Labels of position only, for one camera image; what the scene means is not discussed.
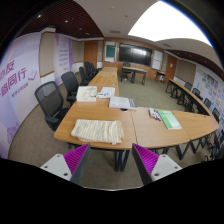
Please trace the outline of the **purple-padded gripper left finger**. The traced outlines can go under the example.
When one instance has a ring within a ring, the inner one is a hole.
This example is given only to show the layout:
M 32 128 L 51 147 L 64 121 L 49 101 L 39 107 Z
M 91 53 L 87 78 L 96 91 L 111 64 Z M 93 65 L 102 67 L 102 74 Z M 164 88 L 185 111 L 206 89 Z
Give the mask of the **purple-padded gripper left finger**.
M 90 145 L 85 144 L 73 149 L 65 155 L 56 154 L 43 164 L 41 169 L 79 185 L 90 152 Z

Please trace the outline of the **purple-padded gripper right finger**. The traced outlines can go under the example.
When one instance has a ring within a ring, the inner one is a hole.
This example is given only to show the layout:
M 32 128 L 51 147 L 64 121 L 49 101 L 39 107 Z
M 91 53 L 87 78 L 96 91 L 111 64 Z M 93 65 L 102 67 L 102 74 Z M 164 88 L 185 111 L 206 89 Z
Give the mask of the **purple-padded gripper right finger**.
M 181 170 L 168 155 L 157 155 L 137 144 L 132 144 L 132 155 L 144 185 Z

